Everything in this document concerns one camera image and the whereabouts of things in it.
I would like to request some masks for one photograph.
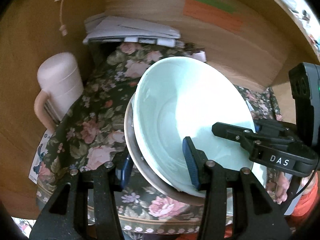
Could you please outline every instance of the light blue bowl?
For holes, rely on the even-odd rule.
[[[252,168],[248,152],[239,143],[212,134],[216,122],[255,131],[245,101],[216,69],[192,58],[169,57],[142,76],[134,99],[135,136],[148,165],[177,190],[204,196],[190,180],[182,152],[185,136],[190,136],[208,159],[225,168]],[[255,170],[261,179],[262,169]]]

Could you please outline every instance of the metal plate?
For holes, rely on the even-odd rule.
[[[136,137],[134,135],[132,110],[133,98],[134,95],[131,97],[124,115],[124,136],[125,141],[127,143],[127,148],[129,150],[130,156],[134,164],[136,165],[140,173],[143,175],[143,177],[162,194],[169,196],[170,198],[175,199],[177,201],[187,203],[190,205],[204,205],[204,198],[189,195],[182,191],[178,191],[174,187],[164,182],[158,175],[155,174],[155,172],[150,168],[148,163],[143,158]]]

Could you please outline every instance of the wooden wall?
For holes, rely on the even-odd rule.
[[[209,63],[234,83],[261,91],[275,80],[277,96],[288,98],[281,93],[283,88],[288,92],[285,69],[298,61],[316,61],[299,28],[290,18],[289,30],[284,30],[283,20],[277,26],[271,16],[282,16],[283,12],[272,0],[225,1],[244,17],[239,35],[183,16],[184,0],[65,0],[63,22],[68,35],[62,37],[60,2],[14,0],[0,21],[0,199],[12,216],[35,219],[38,214],[36,185],[28,179],[45,130],[33,112],[40,90],[37,69],[48,57],[69,51],[76,56],[83,79],[88,77],[93,62],[82,40],[83,21],[89,16],[106,11],[176,27],[183,40],[206,47]],[[266,11],[268,6],[273,12]],[[290,60],[296,54],[300,56]],[[288,106],[280,103],[289,119],[290,105],[292,102]]]
[[[59,31],[60,3],[14,0],[0,21],[0,199],[12,216],[35,219],[36,185],[28,178],[36,147],[45,131],[33,111],[40,91],[36,73],[44,60],[73,53],[85,79],[93,68],[86,46],[84,20],[105,9],[105,0],[65,0]]]

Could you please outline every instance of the green sticky note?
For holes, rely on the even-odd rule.
[[[231,5],[228,5],[228,4],[221,2],[219,0],[195,0],[195,1],[211,5],[213,7],[216,7],[218,9],[223,10],[228,13],[234,13],[236,11],[236,9],[233,8]]]

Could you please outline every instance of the orange cloth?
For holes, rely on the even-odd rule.
[[[317,173],[315,177],[316,177],[316,184],[313,186],[312,190],[308,194],[301,196],[299,202],[297,203],[296,207],[294,208],[294,211],[291,214],[292,216],[301,217],[305,215],[310,210],[313,203],[315,202],[315,199],[317,197],[317,192],[318,192],[318,174]]]
[[[308,214],[312,210],[315,205],[315,200],[319,200],[320,196],[317,194],[318,192],[318,174],[316,173],[316,184],[313,186],[312,190],[303,195],[298,201],[296,207],[293,210],[292,215],[288,219],[288,224],[290,226],[296,226],[302,223],[308,217]],[[179,236],[176,240],[196,240],[198,234],[183,234]],[[226,231],[224,238],[232,236],[232,225],[226,226]]]

